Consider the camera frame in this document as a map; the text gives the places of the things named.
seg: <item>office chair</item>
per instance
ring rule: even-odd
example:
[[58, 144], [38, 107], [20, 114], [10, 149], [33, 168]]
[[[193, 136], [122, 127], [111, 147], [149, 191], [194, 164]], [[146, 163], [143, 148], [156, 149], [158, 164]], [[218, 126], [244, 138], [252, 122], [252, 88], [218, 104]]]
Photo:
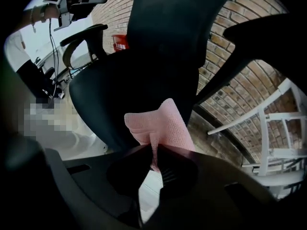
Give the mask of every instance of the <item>office chair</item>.
[[[98, 60], [70, 82], [77, 112], [110, 148], [138, 145], [124, 123], [126, 113], [158, 109], [172, 98], [187, 124], [195, 104], [199, 72], [216, 15], [227, 0], [134, 0], [129, 49], [107, 55], [96, 25], [63, 40], [85, 40]], [[64, 53], [65, 61], [73, 50]]]

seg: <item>white wall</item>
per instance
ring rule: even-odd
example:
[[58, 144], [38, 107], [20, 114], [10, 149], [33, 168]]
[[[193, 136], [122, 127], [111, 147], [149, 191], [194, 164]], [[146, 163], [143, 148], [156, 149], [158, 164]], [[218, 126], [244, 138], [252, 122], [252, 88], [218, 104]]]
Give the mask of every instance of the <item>white wall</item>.
[[[25, 9], [30, 9], [34, 6], [40, 6], [43, 4], [43, 0], [32, 0]], [[57, 19], [52, 19], [51, 33], [53, 35], [56, 46], [59, 46], [60, 41], [69, 37], [77, 32], [84, 30], [85, 28], [93, 25], [92, 17], [88, 16], [85, 19], [73, 22], [69, 27], [63, 28], [54, 32], [53, 30], [59, 26]], [[29, 25], [21, 29], [21, 33], [26, 45], [26, 52], [34, 61], [36, 57], [41, 59], [45, 57], [51, 50], [51, 43], [49, 38], [49, 21], [45, 23], [38, 22], [35, 24], [36, 33], [33, 32], [32, 26]], [[73, 57], [77, 58], [88, 52], [86, 43], [83, 42], [74, 52]]]

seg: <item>pink towel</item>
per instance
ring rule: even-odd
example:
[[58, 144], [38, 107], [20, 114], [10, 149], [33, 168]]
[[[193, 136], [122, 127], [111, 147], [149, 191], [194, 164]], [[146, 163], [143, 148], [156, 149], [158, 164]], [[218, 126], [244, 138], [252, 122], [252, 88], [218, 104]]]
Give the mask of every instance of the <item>pink towel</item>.
[[173, 99], [165, 100], [155, 111], [125, 114], [125, 124], [141, 145], [151, 144], [153, 148], [151, 167], [155, 171], [159, 171], [158, 144], [195, 151], [191, 136]]

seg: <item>chair backrest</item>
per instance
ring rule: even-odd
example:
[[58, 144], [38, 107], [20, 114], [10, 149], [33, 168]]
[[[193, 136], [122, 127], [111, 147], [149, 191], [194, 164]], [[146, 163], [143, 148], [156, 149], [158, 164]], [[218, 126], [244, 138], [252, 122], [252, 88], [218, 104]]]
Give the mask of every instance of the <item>chair backrest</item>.
[[134, 0], [127, 40], [178, 62], [203, 66], [209, 32], [227, 0]]

